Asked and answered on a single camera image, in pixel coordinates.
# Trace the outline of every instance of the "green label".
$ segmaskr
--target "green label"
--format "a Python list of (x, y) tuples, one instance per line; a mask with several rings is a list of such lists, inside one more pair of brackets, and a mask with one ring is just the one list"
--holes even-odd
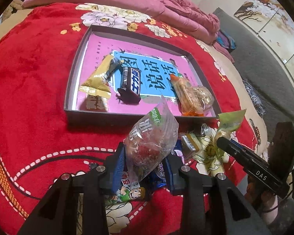
[(160, 122), (161, 122), (161, 115), (160, 115), (159, 110), (157, 108), (152, 109), (149, 112), (149, 114), (150, 114), (150, 116), (152, 117), (152, 119), (154, 120), (154, 122), (156, 124), (160, 124)]

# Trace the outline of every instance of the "black candy bar wrapper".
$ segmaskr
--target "black candy bar wrapper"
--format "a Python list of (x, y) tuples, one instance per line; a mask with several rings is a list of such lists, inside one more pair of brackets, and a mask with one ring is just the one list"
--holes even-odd
[(118, 98), (126, 104), (140, 102), (140, 70), (133, 67), (123, 67), (121, 87), (118, 88)]

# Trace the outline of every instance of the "pink blanket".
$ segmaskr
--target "pink blanket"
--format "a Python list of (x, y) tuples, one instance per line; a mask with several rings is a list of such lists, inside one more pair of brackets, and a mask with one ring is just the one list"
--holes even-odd
[[(188, 0), (25, 0), (23, 6), (29, 8), (57, 2), (91, 2), (139, 11), (209, 45), (215, 42), (220, 27), (215, 15), (205, 14)], [(214, 46), (233, 61), (226, 49), (220, 45)]]
[[(158, 1), (163, 3), (166, 6), (166, 8), (176, 12), (178, 15), (183, 16), (184, 18), (193, 20), (194, 22), (198, 23), (200, 26), (203, 26), (210, 34), (215, 33), (217, 35), (217, 32), (220, 30), (220, 21), (216, 15), (214, 14), (207, 15), (189, 0), (158, 0)], [(199, 36), (196, 36), (197, 34), (196, 32), (188, 33), (188, 34), (192, 35), (193, 37), (197, 39), (200, 39)], [(231, 62), (234, 62), (234, 59), (230, 55), (230, 53), (225, 48), (223, 48), (219, 43), (214, 41), (213, 46), (217, 51), (224, 54), (229, 60), (231, 60)]]

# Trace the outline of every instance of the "red blanket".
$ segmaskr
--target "red blanket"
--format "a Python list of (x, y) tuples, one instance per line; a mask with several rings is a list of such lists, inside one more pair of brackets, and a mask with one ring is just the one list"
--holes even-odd
[[(17, 233), (56, 178), (64, 172), (86, 172), (89, 162), (102, 163), (130, 131), (118, 127), (78, 129), (66, 123), (65, 88), (75, 52), (87, 30), (83, 24), (80, 31), (71, 29), (70, 24), (81, 23), (80, 17), (87, 12), (75, 7), (71, 3), (38, 7), (0, 40), (0, 226), (10, 235)], [(144, 24), (137, 23), (138, 33), (192, 53), (222, 112), (240, 110), (234, 87), (193, 37), (177, 34), (161, 38)], [(156, 22), (154, 26), (163, 25)], [(246, 120), (236, 137), (254, 147)], [(245, 175), (231, 158), (225, 173), (235, 184)], [(160, 189), (150, 202), (124, 204), (124, 211), (116, 212), (110, 206), (106, 209), (110, 232), (173, 232), (179, 228), (182, 200)]]

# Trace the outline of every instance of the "hand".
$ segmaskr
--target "hand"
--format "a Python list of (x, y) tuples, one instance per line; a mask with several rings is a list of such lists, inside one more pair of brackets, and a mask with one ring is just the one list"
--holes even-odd
[(126, 187), (125, 186), (122, 186), (121, 187), (121, 194), (122, 195), (126, 195), (126, 192), (125, 191), (126, 191)]

